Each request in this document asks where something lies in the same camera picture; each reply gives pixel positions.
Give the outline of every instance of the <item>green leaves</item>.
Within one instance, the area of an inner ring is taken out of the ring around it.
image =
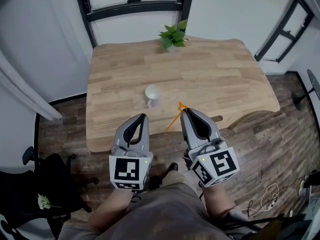
[[[174,42],[173,45],[175,47],[186,47],[183,41]]]
[[[185,29],[187,28],[187,23],[188,23],[188,19],[181,20],[181,21],[178,23],[178,28],[179,28],[179,29],[182,29],[182,30],[185,30]]]
[[[168,30],[170,33],[173,33],[176,31],[176,25],[173,25],[173,26],[167,26],[167,25],[164,25],[165,29]]]
[[[173,43],[170,41],[169,38],[166,37],[166,38],[163,38],[163,39],[162,39],[163,48],[167,49],[167,48],[171,47],[172,44],[173,44]]]
[[[172,34],[171,34],[169,31],[167,31],[167,32],[162,32],[162,31],[160,31],[159,36],[160,36],[162,39],[164,39],[164,38],[172,39],[172,38],[173,38]]]
[[[165,49],[171,47],[174,45],[175,47],[185,47],[184,44],[184,37],[185,32],[181,30],[185,30],[187,27],[188,20],[182,20],[178,23],[178,29],[176,28],[176,25],[173,26],[167,26],[164,25],[166,32],[160,31],[159,36],[162,38],[162,45]]]
[[[185,32],[182,32],[182,31],[180,31],[180,30],[177,30],[176,32],[174,32],[174,33],[172,34],[172,36],[173,36],[173,38],[174,38],[175,41],[181,41],[182,38],[184,38],[184,36],[185,36]]]

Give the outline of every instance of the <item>power strip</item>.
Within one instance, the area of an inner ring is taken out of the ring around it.
[[[278,199],[273,199],[272,202],[269,204],[267,211],[271,210],[277,203]]]

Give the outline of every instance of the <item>chair wheel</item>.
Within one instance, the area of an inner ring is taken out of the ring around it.
[[[70,157],[70,159],[74,160],[74,159],[76,159],[77,155],[76,154],[72,154],[69,157]]]

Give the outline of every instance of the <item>wooden table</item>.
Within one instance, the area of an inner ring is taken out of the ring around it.
[[[91,152],[112,147],[116,129],[130,117],[147,114],[150,134],[165,132],[178,115],[179,102],[209,117],[219,129],[256,111],[280,105],[266,76],[237,39],[190,37],[176,52],[161,40],[104,44],[93,51],[86,100],[86,140]],[[162,105],[146,106],[150,84],[161,90]],[[180,120],[169,129],[181,131]]]

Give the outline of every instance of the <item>black stand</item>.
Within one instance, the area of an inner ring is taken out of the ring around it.
[[[301,101],[310,93],[312,93],[315,90],[315,88],[312,87],[312,89],[310,91],[308,91],[308,93],[302,95],[301,97],[298,97],[294,92],[291,94],[292,100],[293,100],[293,104],[295,106],[295,108],[297,110],[301,110],[302,105],[301,105]]]

